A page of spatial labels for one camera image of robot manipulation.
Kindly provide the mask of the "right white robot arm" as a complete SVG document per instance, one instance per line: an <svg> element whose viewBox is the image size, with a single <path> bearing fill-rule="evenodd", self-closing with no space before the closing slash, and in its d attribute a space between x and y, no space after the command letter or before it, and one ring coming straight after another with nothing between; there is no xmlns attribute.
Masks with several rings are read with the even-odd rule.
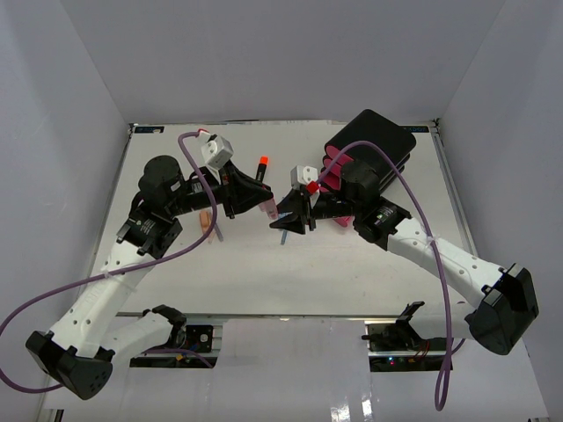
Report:
<svg viewBox="0 0 563 422"><path fill-rule="evenodd" d="M312 172L293 169L292 188L277 206L283 216L270 228L303 235L319 220L352 216L363 240L416 264L463 296L469 309L451 318L452 331L492 353L512 351L539 314L527 268L503 268L430 235L409 211L381 195L379 178L366 164L344 164L337 191L320 191Z"/></svg>

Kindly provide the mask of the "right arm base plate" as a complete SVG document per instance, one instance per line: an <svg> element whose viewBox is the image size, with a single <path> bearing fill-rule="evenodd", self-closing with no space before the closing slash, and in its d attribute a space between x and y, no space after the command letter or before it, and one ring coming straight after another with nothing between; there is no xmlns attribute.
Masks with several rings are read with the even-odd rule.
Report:
<svg viewBox="0 0 563 422"><path fill-rule="evenodd" d="M444 352L445 338L423 338L407 324L367 324L362 340L372 352Z"/></svg>

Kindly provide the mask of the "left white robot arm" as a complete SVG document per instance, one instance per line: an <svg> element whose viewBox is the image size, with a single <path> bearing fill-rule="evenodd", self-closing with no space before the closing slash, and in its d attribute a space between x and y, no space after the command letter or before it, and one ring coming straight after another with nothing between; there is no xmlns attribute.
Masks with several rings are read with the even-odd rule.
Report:
<svg viewBox="0 0 563 422"><path fill-rule="evenodd" d="M99 279L88 283L48 331L34 331L26 349L54 380L83 400L96 396L113 369L152 348L181 348L186 317L159 305L137 321L109 331L123 304L182 231L181 215L223 205L232 218L273 197L270 187L227 162L217 177L199 168L184 178L172 156L146 163L127 220L117 233Z"/></svg>

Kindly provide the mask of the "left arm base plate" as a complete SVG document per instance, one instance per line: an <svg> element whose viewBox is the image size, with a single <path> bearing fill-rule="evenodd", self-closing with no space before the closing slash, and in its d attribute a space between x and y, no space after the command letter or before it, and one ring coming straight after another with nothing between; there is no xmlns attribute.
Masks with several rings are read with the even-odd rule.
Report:
<svg viewBox="0 0 563 422"><path fill-rule="evenodd" d="M186 327L186 336L184 342L180 346L169 347L154 346L141 354L155 353L180 353L188 354L189 352L203 354L211 353L214 346L215 328L211 324L189 324Z"/></svg>

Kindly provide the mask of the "pink translucent correction pen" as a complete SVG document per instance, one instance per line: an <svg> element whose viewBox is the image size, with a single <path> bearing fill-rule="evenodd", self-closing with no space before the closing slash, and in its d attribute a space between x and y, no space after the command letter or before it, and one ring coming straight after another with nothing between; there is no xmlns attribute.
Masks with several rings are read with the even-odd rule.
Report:
<svg viewBox="0 0 563 422"><path fill-rule="evenodd" d="M270 220L276 221L278 219L278 209L274 199L260 203L259 209L264 212Z"/></svg>

